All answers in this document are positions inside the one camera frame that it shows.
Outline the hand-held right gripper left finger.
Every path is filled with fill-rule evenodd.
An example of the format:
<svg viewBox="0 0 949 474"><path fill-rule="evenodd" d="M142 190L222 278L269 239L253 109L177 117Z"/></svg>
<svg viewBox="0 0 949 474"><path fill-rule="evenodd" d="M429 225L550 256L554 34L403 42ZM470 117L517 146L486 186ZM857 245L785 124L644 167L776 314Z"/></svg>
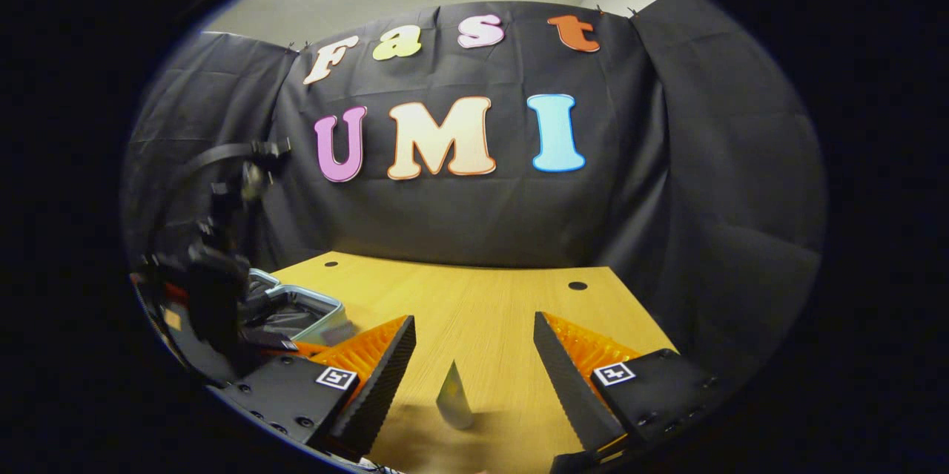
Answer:
<svg viewBox="0 0 949 474"><path fill-rule="evenodd" d="M257 369L218 395L289 440L358 461L382 429L416 339L414 316L403 315L336 346L265 349Z"/></svg>

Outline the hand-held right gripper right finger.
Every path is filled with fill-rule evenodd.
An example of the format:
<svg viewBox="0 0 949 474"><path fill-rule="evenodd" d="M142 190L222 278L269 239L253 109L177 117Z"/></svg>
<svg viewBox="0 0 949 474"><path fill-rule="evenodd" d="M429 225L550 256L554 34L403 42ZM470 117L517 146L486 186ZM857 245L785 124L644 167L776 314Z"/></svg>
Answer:
<svg viewBox="0 0 949 474"><path fill-rule="evenodd" d="M533 343L586 459L643 454L718 407L718 376L674 349L641 355L548 312Z"/></svg>

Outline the light blue suitcase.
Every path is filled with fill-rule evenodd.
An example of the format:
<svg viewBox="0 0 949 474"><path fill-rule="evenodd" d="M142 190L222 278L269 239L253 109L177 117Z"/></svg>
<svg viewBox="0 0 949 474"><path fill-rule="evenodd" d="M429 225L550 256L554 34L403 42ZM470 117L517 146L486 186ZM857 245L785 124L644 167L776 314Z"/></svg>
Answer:
<svg viewBox="0 0 949 474"><path fill-rule="evenodd" d="M285 284L265 271L248 271L246 294L238 315L252 331L281 333L294 342L335 346L355 335L339 299L298 285Z"/></svg>

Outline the pale green skincare tube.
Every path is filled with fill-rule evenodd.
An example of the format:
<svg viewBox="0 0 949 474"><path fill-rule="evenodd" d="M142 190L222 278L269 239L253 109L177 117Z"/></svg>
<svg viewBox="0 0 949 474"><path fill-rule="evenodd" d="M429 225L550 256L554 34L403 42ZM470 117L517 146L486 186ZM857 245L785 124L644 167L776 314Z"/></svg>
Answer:
<svg viewBox="0 0 949 474"><path fill-rule="evenodd" d="M474 413L472 413L457 362L454 360L438 390L436 407L441 419L452 429L460 431L474 429Z"/></svg>

